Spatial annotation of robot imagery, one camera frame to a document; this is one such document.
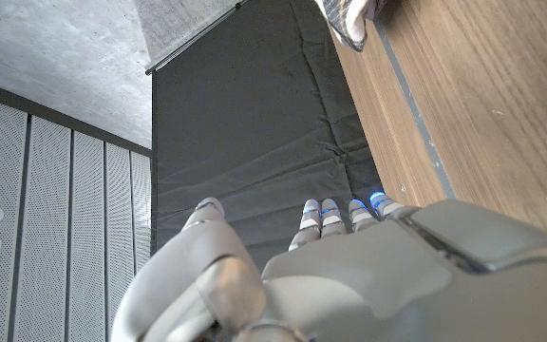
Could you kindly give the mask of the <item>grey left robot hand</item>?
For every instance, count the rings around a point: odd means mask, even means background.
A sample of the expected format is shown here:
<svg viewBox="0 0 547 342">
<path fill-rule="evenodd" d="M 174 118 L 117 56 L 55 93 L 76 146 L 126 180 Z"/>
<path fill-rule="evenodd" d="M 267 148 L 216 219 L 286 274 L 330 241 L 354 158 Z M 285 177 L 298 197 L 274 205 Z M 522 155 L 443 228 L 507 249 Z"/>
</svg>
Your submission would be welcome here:
<svg viewBox="0 0 547 342">
<path fill-rule="evenodd" d="M 129 285 L 114 341 L 547 341 L 547 233 L 448 199 L 305 203 L 258 269 L 217 199 Z"/>
</svg>

